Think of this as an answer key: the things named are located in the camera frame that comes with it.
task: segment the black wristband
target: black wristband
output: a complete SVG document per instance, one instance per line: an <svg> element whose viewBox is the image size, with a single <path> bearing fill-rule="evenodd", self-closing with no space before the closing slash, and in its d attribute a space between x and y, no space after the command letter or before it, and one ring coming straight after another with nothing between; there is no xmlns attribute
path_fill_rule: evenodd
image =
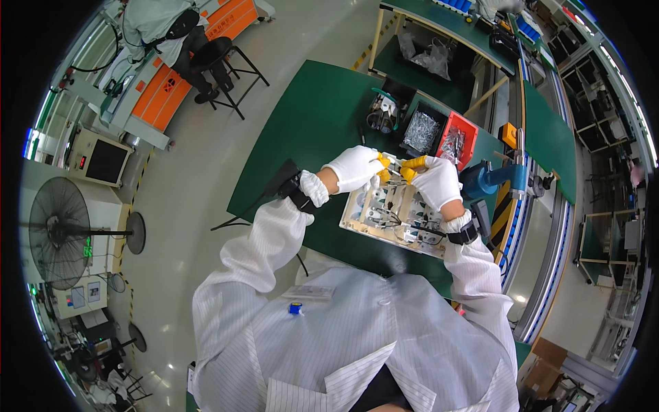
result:
<svg viewBox="0 0 659 412"><path fill-rule="evenodd" d="M468 245L478 238L478 229L476 229L474 221L470 220L469 223L460 228L458 233L447 233L446 237L449 242L456 245Z"/></svg>
<svg viewBox="0 0 659 412"><path fill-rule="evenodd" d="M289 194L289 198L291 198L295 206L297 206L297 210L300 212L315 214L318 210L318 208L315 207L314 203L311 201L311 198L302 193L299 187L297 187L291 194Z"/></svg>

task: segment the black stool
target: black stool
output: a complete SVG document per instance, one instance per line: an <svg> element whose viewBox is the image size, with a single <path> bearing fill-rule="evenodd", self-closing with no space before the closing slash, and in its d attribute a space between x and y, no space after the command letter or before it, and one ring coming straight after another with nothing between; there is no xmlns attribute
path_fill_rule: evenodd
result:
<svg viewBox="0 0 659 412"><path fill-rule="evenodd" d="M254 69L254 71L248 71L248 70L241 70L241 69L234 69L231 64L225 59L225 57L229 54L231 50L237 51L243 59L247 62L247 64ZM231 39L228 37L220 37L214 40L211 40L207 44L205 44L197 53L192 56L192 60L190 60L190 68L192 69L193 72L195 73L201 73L206 70L209 70L210 67L216 63L218 60L224 60L224 62L227 64L229 67L229 72L227 73L227 76L230 75L231 73L236 75L236 78L240 78L237 72L243 72L243 73L251 73L251 74L257 74L258 77L256 80L247 88L247 91L243 94L243 96L238 99L238 102L234 103L233 99L231 96L229 96L229 91L226 87L226 85L220 83L217 85L217 87L224 92L224 94L227 96L227 99L229 100L229 103L231 104L226 104L223 102L219 102L217 100L209 100L208 102L210 103L211 106L213 106L213 110L217 110L217 107L215 106L215 103L221 104L227 107L233 107L235 111L238 112L238 115L241 117L242 120L245 120L243 114L241 111L238 109L238 105L241 103L243 98L249 93L249 91L254 87L256 82L258 82L258 79L262 78L263 83L266 84L266 86L269 86L270 83L266 80L265 77L261 74L260 71L252 64L252 62L247 58L247 56L243 53L242 50L238 48L238 46L234 45L231 43Z"/></svg>

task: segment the standing fan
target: standing fan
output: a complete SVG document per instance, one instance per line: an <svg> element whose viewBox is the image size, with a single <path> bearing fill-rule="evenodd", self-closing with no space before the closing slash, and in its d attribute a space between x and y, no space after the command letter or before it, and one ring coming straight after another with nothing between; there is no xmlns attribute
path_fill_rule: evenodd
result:
<svg viewBox="0 0 659 412"><path fill-rule="evenodd" d="M140 254L146 242L144 219L136 212L130 214L125 231L91 230L82 193L65 177L54 177L41 186L28 227L34 264L43 280L58 290L72 288L82 277L93 257L89 237L125 236L134 254Z"/></svg>

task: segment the black pants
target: black pants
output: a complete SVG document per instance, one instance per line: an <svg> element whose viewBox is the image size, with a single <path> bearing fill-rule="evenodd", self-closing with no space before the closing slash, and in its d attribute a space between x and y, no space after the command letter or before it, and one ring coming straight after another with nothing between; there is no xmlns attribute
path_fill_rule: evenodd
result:
<svg viewBox="0 0 659 412"><path fill-rule="evenodd" d="M176 63L171 67L176 73L190 83L192 87L199 90L201 94L209 94L213 87L206 81L202 73L193 73L190 70L190 52L196 53L201 49L204 44L208 43L208 39L204 33L203 26L197 26L190 31L188 37L183 40L183 47L176 59ZM218 61L211 66L210 72L218 84L226 82L227 69L224 67L222 61Z"/></svg>

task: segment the cardboard box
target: cardboard box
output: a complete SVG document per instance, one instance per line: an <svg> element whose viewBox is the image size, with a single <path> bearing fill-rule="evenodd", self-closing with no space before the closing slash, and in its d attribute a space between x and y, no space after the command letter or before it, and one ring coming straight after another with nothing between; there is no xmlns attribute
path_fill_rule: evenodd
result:
<svg viewBox="0 0 659 412"><path fill-rule="evenodd" d="M561 375L560 371L545 360L540 359L535 367L531 369L524 385L533 389L538 394L538 398L544 399L554 391Z"/></svg>
<svg viewBox="0 0 659 412"><path fill-rule="evenodd" d="M566 349L544 338L538 338L537 343L531 351L557 372L561 371L561 366L563 366L563 362L567 358Z"/></svg>

